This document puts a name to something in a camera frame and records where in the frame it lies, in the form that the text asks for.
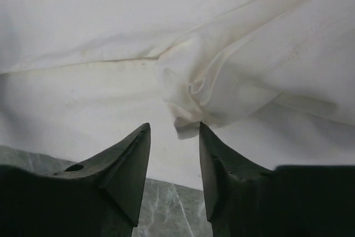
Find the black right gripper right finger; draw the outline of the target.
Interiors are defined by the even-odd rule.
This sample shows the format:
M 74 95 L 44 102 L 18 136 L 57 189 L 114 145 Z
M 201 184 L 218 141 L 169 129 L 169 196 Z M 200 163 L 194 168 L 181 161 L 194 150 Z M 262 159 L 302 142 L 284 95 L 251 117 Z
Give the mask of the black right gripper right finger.
M 208 220 L 275 220 L 277 207 L 268 170 L 199 126 L 199 155 Z

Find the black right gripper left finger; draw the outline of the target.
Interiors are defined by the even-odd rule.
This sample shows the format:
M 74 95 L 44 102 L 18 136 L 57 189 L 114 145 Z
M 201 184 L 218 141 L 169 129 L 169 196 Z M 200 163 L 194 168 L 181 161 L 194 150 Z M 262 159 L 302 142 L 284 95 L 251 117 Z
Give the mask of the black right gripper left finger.
M 92 185 L 132 224 L 138 226 L 151 145 L 151 128 L 144 123 L 120 142 L 66 168 L 62 174 Z

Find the white t shirt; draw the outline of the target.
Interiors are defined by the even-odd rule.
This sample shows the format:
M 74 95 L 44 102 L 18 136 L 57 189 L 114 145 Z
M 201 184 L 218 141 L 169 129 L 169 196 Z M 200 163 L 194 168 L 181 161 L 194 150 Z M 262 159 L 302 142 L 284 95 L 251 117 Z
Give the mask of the white t shirt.
M 354 0 L 1 0 L 1 144 L 80 161 L 151 125 L 202 187 L 212 126 L 267 168 L 354 163 Z

